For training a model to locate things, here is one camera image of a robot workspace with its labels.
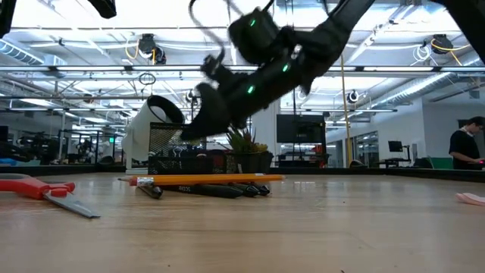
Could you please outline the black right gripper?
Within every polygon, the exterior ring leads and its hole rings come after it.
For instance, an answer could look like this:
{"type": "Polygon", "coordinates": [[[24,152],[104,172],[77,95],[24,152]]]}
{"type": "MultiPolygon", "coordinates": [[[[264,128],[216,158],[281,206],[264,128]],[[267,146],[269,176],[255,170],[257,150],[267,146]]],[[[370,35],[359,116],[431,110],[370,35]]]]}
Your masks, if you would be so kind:
{"type": "Polygon", "coordinates": [[[244,127],[247,118],[301,84],[302,57],[301,52],[284,54],[247,74],[234,72],[208,55],[201,71],[217,87],[196,86],[201,108],[180,138],[196,140],[226,133],[230,126],[244,127]]]}

